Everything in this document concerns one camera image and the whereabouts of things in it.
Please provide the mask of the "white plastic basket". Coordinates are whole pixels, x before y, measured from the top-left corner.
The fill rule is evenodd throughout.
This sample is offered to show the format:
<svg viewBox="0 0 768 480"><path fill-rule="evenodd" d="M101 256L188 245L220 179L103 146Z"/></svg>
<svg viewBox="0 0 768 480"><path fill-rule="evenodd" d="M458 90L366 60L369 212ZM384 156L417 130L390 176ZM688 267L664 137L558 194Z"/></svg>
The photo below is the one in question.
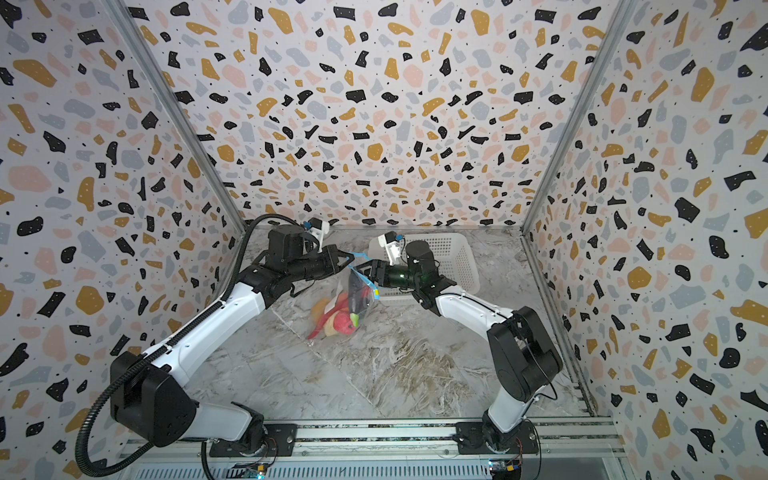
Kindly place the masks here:
<svg viewBox="0 0 768 480"><path fill-rule="evenodd" d="M440 264L439 272L455 281L469 294L480 290L479 274L467 238L460 233L438 234L403 234L405 243L424 240L433 252L435 260ZM369 242L367 256L371 259L388 260L385 248L380 245L378 237ZM417 305L409 293L401 293L398 289L380 288L379 301L385 306Z"/></svg>

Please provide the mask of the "yellow toy potato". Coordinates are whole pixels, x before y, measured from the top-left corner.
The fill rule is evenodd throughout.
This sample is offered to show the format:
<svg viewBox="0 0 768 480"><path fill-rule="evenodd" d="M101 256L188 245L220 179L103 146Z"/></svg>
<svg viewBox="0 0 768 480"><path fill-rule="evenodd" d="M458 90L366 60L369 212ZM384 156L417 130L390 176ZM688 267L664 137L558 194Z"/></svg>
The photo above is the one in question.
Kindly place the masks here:
<svg viewBox="0 0 768 480"><path fill-rule="evenodd" d="M325 309L330 302L329 298L322 298L318 300L310 310L310 320L317 324L325 313Z"/></svg>

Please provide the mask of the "purple toy eggplant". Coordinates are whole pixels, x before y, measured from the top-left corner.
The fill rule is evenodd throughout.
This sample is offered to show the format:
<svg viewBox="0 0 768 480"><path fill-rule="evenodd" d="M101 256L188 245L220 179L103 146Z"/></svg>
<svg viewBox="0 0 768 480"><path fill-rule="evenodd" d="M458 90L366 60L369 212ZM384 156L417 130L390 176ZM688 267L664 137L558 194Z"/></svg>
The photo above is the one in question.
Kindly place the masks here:
<svg viewBox="0 0 768 480"><path fill-rule="evenodd" d="M373 300L373 290L367 278L352 272L348 279L348 308L356 329Z"/></svg>

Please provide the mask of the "red toy chili pepper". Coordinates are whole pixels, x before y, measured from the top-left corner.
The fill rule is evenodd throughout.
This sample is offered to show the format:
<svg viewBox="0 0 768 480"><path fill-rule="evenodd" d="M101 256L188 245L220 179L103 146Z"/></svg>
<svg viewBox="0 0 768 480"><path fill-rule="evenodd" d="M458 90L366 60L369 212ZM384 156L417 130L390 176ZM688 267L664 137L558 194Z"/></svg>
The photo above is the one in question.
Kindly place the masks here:
<svg viewBox="0 0 768 480"><path fill-rule="evenodd" d="M326 337L330 337L326 334L326 329L329 327L328 320L331 319L339 311L347 311L350 314L348 308L348 295L346 292L342 292L333 299L329 299L330 302L325 309L323 317L317 324L314 324L313 330L308 335L309 340L316 338L320 334L323 334Z"/></svg>

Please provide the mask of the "clear zip top bag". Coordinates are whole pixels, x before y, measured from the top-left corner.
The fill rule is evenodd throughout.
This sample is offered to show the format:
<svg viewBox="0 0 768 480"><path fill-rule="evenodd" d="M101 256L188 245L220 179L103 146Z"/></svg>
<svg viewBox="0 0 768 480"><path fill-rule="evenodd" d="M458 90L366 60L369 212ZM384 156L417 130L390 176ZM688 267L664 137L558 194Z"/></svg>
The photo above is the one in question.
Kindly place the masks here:
<svg viewBox="0 0 768 480"><path fill-rule="evenodd" d="M313 329L308 340L354 334L369 308L379 299L379 288L360 272L362 264L371 258L365 253L354 253L354 256L356 262L343 271L333 295L322 298L311 308Z"/></svg>

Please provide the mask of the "pink toy fruit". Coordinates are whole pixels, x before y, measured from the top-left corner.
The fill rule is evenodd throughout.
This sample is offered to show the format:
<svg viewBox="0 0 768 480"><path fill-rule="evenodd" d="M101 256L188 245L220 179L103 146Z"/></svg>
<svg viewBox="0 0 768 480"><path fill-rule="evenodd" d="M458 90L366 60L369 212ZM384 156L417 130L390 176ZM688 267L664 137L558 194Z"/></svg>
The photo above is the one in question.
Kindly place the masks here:
<svg viewBox="0 0 768 480"><path fill-rule="evenodd" d="M356 331L355 323L347 311L337 312L328 320L328 325L326 334L329 336L337 334L352 335Z"/></svg>

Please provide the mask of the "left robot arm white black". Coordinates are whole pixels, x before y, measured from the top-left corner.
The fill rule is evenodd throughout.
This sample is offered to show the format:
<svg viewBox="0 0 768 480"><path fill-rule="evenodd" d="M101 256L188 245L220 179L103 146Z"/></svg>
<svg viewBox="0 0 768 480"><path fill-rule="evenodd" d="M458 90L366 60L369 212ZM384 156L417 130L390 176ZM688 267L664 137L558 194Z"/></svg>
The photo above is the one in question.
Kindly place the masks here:
<svg viewBox="0 0 768 480"><path fill-rule="evenodd" d="M244 324L284 294L295 295L296 283L334 276L353 260L353 254L334 244L320 245L296 225L273 228L267 248L236 275L226 296L144 353L125 353L113 362L111 379L131 368L137 372L111 395L110 416L156 447L217 439L236 453L254 454L266 442L263 416L237 403L199 402L186 392L186 384Z"/></svg>

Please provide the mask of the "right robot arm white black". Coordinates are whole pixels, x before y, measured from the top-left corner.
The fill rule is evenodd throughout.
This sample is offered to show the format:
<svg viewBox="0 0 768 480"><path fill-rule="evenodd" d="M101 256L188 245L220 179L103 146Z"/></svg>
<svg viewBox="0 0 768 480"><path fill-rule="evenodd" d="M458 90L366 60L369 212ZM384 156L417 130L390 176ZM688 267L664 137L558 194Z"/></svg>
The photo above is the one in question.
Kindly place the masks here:
<svg viewBox="0 0 768 480"><path fill-rule="evenodd" d="M483 414L481 432L490 450L508 451L531 405L546 388L554 387L563 368L552 338L533 309L494 305L443 275L427 242L408 243L405 254L406 262L400 265L369 260L356 267L357 275L376 287L402 290L423 309L487 340L500 390Z"/></svg>

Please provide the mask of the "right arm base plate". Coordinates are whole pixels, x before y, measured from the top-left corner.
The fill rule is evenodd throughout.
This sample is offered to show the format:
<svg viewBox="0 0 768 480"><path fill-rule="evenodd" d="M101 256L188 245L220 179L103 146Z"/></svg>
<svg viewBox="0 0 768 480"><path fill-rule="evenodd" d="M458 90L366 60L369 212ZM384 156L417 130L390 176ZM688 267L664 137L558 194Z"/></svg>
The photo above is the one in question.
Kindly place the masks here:
<svg viewBox="0 0 768 480"><path fill-rule="evenodd" d="M452 439L461 455L518 455L539 452L538 436L534 424L523 420L507 433L502 433L490 422L459 422Z"/></svg>

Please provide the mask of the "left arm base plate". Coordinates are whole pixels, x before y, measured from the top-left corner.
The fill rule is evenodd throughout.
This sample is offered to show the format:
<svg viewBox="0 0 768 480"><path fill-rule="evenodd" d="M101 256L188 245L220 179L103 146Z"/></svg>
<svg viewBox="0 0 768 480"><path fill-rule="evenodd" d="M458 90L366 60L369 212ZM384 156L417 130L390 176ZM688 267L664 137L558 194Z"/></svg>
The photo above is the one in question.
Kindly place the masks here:
<svg viewBox="0 0 768 480"><path fill-rule="evenodd" d="M297 439L298 425L292 423L259 424L241 440L219 440L209 449L213 458L272 459L290 457Z"/></svg>

